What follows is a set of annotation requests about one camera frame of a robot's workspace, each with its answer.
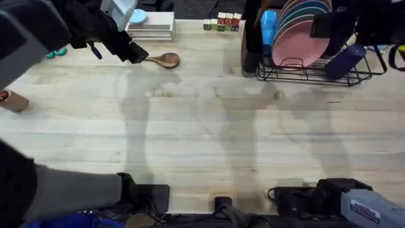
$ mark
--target stack of books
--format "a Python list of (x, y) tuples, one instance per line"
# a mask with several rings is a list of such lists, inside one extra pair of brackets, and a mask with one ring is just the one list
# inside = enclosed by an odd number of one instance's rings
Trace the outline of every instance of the stack of books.
[(174, 41), (176, 21), (174, 12), (147, 12), (141, 24), (129, 23), (126, 31), (135, 41)]

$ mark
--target wire rack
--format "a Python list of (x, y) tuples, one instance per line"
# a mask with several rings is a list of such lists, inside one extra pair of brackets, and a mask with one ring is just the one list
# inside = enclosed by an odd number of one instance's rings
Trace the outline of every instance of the wire rack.
[[(370, 68), (370, 62), (368, 58), (374, 57), (381, 65), (381, 72), (374, 72)], [(295, 59), (301, 64), (295, 66), (282, 66), (284, 61)], [(256, 69), (256, 77), (258, 80), (287, 80), (287, 81), (303, 81), (312, 83), (326, 83), (335, 85), (347, 85), (354, 86), (362, 83), (364, 80), (370, 80), (373, 75), (382, 75), (387, 71), (387, 66), (382, 58), (382, 55), (378, 51), (369, 51), (368, 54), (349, 71), (344, 77), (339, 80), (328, 80), (325, 75), (324, 67), (332, 59), (318, 59), (310, 66), (305, 67), (302, 63), (303, 60), (299, 58), (289, 58), (283, 60), (280, 65), (274, 65), (271, 56), (264, 56), (259, 62), (259, 67)]]

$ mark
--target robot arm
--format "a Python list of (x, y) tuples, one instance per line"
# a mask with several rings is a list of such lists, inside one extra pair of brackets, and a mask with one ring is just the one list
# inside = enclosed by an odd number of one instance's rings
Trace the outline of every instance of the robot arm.
[(364, 228), (405, 227), (405, 209), (355, 179), (321, 179), (316, 187), (276, 187), (274, 195), (280, 215), (334, 216)]
[(70, 43), (102, 42), (122, 61), (140, 63), (148, 53), (124, 31), (137, 0), (0, 1), (0, 88), (17, 79), (47, 53)]

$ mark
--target blue plate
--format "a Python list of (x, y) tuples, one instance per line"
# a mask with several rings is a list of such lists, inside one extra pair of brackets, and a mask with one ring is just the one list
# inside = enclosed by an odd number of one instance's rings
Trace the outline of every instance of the blue plate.
[(277, 28), (279, 28), (279, 25), (284, 21), (285, 18), (287, 18), (289, 15), (293, 14), (294, 12), (308, 8), (308, 7), (317, 7), (325, 10), (326, 12), (329, 12), (329, 6), (326, 5), (324, 2), (321, 2), (319, 0), (311, 0), (311, 1), (305, 1), (302, 3), (299, 3), (298, 5), (292, 7), (291, 9), (288, 10), (287, 13), (283, 15), (283, 17), (279, 18)]
[(143, 9), (135, 9), (129, 18), (129, 23), (140, 24), (146, 21), (146, 12)]
[(280, 28), (282, 28), (286, 23), (289, 21), (299, 17), (299, 16), (304, 16), (304, 15), (319, 15), (319, 14), (324, 14), (327, 13), (328, 11), (325, 11), (322, 8), (318, 7), (307, 7), (303, 9), (299, 9), (297, 11), (293, 11), (293, 13), (289, 14), (286, 16), (282, 22), (277, 26), (277, 32), (279, 31)]

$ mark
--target plate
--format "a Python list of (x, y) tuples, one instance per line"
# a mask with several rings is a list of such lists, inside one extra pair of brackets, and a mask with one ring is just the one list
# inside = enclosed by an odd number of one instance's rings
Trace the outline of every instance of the plate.
[(307, 8), (307, 7), (317, 7), (325, 10), (326, 12), (330, 12), (329, 7), (324, 3), (319, 0), (310, 0), (310, 1), (305, 1), (301, 2), (298, 5), (292, 7), (288, 12), (284, 14), (283, 17), (278, 18), (278, 23), (277, 27), (283, 22), (284, 18), (288, 17), (289, 15), (293, 14), (295, 11)]
[(297, 18), (299, 16), (304, 16), (304, 15), (319, 15), (319, 14), (324, 14), (327, 13), (325, 10), (318, 8), (318, 7), (307, 7), (303, 9), (299, 9), (290, 15), (286, 16), (283, 21), (277, 26), (276, 33), (278, 31), (278, 28), (283, 27), (286, 23), (289, 21), (293, 20), (294, 18)]
[[(282, 18), (288, 10), (290, 10), (292, 7), (298, 5), (299, 3), (306, 1), (306, 0), (290, 0), (287, 3), (285, 3), (284, 7), (281, 9), (280, 13), (278, 14), (278, 18)], [(331, 0), (319, 0), (325, 3), (327, 6), (329, 6), (329, 11), (332, 11), (332, 2)]]
[(273, 62), (280, 66), (307, 67), (326, 50), (329, 38), (311, 38), (313, 21), (300, 22), (280, 34), (272, 49)]
[(300, 23), (300, 22), (306, 22), (306, 21), (313, 21), (314, 20), (314, 15), (304, 15), (304, 16), (298, 16), (297, 18), (294, 18), (293, 20), (289, 21), (286, 23), (283, 27), (281, 27), (278, 32), (274, 35), (273, 43), (276, 42), (278, 35), (283, 34), (287, 29), (291, 28), (291, 26)]

